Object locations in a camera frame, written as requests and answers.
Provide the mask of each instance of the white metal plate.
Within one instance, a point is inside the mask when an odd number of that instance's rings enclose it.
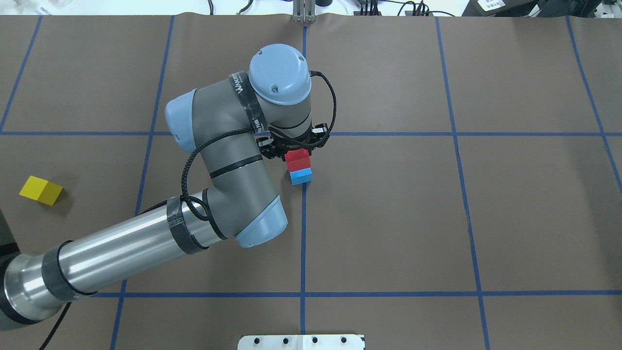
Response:
[[[238,343],[238,350],[273,349],[365,350],[365,336],[357,334],[244,336]]]

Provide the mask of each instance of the toy block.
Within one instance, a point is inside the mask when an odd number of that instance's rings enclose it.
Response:
[[[298,171],[292,171],[291,173],[289,173],[289,177],[292,180],[292,185],[299,185],[311,181],[313,179],[313,173],[311,173],[311,168],[307,168]]]
[[[19,191],[19,195],[52,206],[62,190],[62,187],[53,182],[31,176]]]
[[[307,168],[311,168],[311,158],[302,158],[296,161],[287,162],[287,171],[289,171],[290,173],[292,171],[298,171]]]
[[[297,161],[298,159],[309,158],[309,151],[304,148],[297,149],[295,151],[288,151],[285,154],[285,161]]]

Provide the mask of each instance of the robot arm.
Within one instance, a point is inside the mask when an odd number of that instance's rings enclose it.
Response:
[[[38,323],[67,302],[224,239],[249,248],[283,232],[287,218],[262,154],[323,146],[330,129],[311,127],[310,90],[302,54],[274,44],[253,57],[248,73],[168,103],[167,123],[179,146],[187,152],[203,146],[213,187],[193,195],[199,206],[190,196],[173,197],[43,254],[20,253],[0,212],[0,330]],[[255,140],[253,133],[268,130],[273,138]]]

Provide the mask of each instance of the metal bracket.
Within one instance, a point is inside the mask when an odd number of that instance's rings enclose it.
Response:
[[[294,22],[315,22],[315,0],[294,0]]]
[[[238,350],[365,350],[365,336],[359,334],[306,334],[244,336]]]

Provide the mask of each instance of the yellow cube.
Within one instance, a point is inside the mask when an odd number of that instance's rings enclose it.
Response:
[[[31,176],[22,190],[19,191],[19,195],[52,206],[62,190],[62,187],[53,182]]]

